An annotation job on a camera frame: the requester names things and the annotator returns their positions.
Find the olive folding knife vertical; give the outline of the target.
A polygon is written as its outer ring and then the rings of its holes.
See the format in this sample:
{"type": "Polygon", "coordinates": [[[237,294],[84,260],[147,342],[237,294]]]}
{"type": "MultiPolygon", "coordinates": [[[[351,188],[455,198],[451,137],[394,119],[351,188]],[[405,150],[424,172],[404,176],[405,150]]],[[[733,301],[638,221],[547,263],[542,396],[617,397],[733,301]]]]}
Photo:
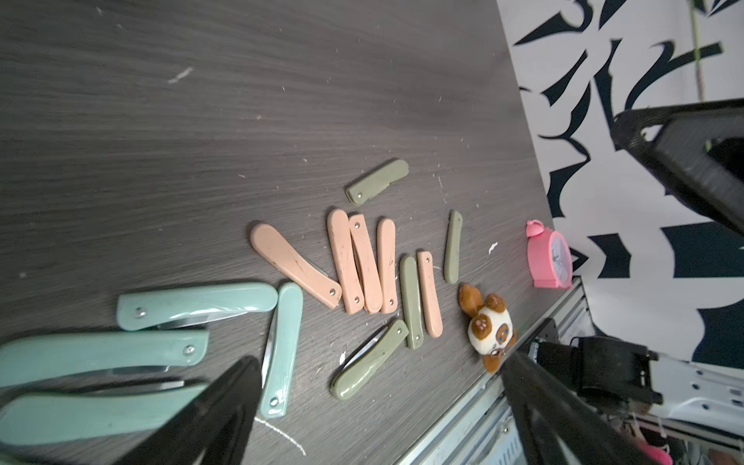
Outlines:
{"type": "Polygon", "coordinates": [[[399,264],[399,280],[404,321],[409,331],[407,345],[411,350],[417,350],[424,344],[424,321],[418,278],[416,259],[410,255],[404,256],[399,264]]]}

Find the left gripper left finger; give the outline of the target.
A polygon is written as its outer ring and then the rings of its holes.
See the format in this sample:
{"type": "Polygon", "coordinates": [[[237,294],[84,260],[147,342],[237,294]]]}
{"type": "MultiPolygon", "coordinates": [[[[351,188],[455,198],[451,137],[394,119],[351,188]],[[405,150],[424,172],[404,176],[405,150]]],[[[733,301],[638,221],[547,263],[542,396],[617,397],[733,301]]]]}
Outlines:
{"type": "Polygon", "coordinates": [[[240,464],[262,398],[261,364],[244,356],[119,464],[240,464]]]}

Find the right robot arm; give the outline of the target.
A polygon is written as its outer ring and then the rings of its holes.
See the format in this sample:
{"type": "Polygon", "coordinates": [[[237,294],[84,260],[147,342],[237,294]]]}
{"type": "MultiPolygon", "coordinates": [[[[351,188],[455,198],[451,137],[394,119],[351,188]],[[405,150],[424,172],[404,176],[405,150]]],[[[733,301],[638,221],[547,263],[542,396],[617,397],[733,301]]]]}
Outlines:
{"type": "MultiPolygon", "coordinates": [[[[612,140],[686,207],[743,236],[743,102],[625,110],[612,140]]],[[[653,415],[740,436],[743,380],[610,337],[540,342],[533,360],[605,411],[653,415]]]]}

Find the olive folding knife bottom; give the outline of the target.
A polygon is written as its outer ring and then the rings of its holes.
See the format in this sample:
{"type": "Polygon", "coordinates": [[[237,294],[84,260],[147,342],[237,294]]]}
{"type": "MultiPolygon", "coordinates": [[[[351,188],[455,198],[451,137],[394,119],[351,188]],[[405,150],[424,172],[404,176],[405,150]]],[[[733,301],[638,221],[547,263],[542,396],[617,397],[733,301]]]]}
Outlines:
{"type": "Polygon", "coordinates": [[[384,366],[408,335],[408,327],[399,319],[376,332],[333,379],[331,395],[340,401],[355,396],[384,366]]]}

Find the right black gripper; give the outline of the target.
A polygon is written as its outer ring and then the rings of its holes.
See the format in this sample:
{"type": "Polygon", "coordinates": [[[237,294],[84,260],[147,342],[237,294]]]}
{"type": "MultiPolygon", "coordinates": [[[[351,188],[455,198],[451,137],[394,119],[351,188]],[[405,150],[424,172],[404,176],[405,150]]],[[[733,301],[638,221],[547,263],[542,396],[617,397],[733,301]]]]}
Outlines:
{"type": "Polygon", "coordinates": [[[625,110],[610,127],[680,203],[743,233],[743,101],[625,110]]]}

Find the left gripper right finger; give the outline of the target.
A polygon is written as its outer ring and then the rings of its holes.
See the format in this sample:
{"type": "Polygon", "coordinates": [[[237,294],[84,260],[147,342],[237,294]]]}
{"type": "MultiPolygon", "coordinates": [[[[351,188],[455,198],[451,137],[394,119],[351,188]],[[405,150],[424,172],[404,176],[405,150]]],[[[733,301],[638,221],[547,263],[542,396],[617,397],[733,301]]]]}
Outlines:
{"type": "Polygon", "coordinates": [[[500,374],[529,464],[656,462],[525,354],[512,354],[500,374]]]}

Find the olive folding knife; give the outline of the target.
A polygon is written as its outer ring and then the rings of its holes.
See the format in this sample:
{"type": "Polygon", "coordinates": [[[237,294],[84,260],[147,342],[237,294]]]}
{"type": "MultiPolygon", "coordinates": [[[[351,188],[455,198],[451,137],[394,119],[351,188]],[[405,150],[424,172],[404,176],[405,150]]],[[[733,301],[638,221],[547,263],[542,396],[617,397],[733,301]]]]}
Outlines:
{"type": "Polygon", "coordinates": [[[402,159],[393,159],[349,184],[345,188],[347,200],[352,205],[363,205],[408,174],[409,164],[402,159]]]}
{"type": "Polygon", "coordinates": [[[399,319],[376,332],[333,379],[331,395],[340,401],[355,396],[384,366],[408,335],[408,327],[399,319]]]}
{"type": "Polygon", "coordinates": [[[460,244],[463,228],[463,217],[460,212],[452,210],[449,215],[449,226],[446,241],[443,273],[449,284],[459,282],[460,244]]]}

